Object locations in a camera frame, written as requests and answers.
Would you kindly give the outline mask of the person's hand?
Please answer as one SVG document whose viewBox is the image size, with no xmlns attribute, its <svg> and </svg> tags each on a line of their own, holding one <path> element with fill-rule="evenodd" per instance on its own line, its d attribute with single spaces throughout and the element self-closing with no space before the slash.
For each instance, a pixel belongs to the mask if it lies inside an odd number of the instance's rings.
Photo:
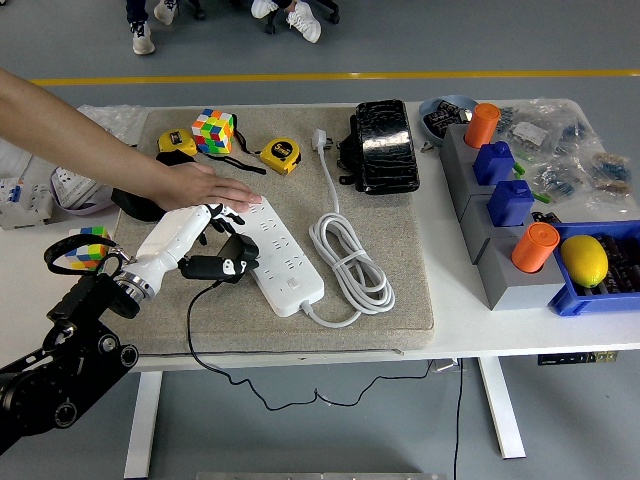
<svg viewBox="0 0 640 480">
<path fill-rule="evenodd" d="M 153 185 L 147 198 L 169 211 L 204 204 L 223 204 L 237 212 L 262 197 L 242 182 L 218 176 L 209 166 L 190 162 L 163 169 L 164 175 Z"/>
</svg>

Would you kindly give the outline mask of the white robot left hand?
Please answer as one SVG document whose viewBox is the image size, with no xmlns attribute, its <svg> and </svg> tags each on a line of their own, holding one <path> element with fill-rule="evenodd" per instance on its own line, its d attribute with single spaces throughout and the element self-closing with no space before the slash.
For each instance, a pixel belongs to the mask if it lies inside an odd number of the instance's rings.
<svg viewBox="0 0 640 480">
<path fill-rule="evenodd" d="M 146 237 L 135 254 L 135 261 L 123 268 L 127 278 L 140 285 L 149 298 L 159 293 L 164 275 L 176 269 L 198 237 L 212 222 L 222 223 L 224 231 L 234 233 L 233 225 L 245 221 L 224 204 L 205 204 L 167 212 Z"/>
</svg>

